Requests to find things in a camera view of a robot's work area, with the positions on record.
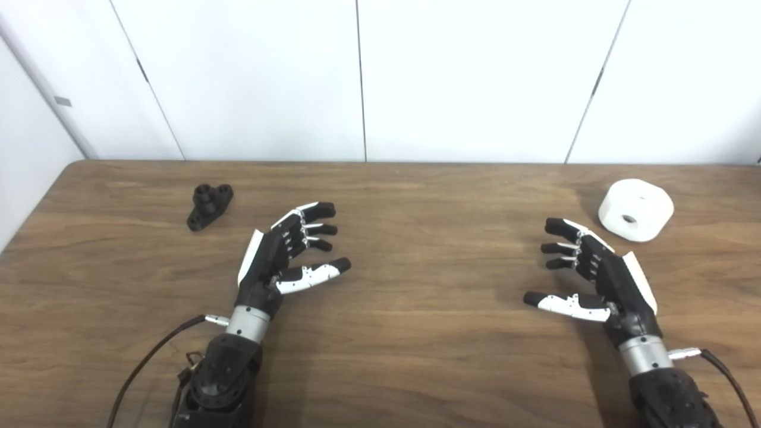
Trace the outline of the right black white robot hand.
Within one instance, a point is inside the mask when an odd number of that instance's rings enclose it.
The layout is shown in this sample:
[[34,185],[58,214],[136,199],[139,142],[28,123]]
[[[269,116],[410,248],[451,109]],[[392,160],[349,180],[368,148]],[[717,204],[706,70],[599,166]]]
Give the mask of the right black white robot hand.
[[615,347],[644,336],[663,338],[658,305],[649,281],[633,252],[617,254],[592,230],[563,218],[547,218],[545,231],[564,242],[541,244],[548,270],[572,270],[595,288],[593,294],[569,295],[528,291],[528,306],[573,319],[597,322]]

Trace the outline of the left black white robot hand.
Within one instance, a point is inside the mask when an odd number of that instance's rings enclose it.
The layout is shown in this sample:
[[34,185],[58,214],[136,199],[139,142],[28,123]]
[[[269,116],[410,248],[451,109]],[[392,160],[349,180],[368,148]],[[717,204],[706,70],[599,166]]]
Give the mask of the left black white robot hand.
[[334,247],[321,238],[336,235],[334,225],[323,223],[337,211],[331,202],[313,202],[291,209],[269,231],[254,231],[237,275],[234,306],[258,310],[274,319],[285,295],[325,284],[351,268],[347,257],[291,267],[291,261],[310,248],[330,252]]

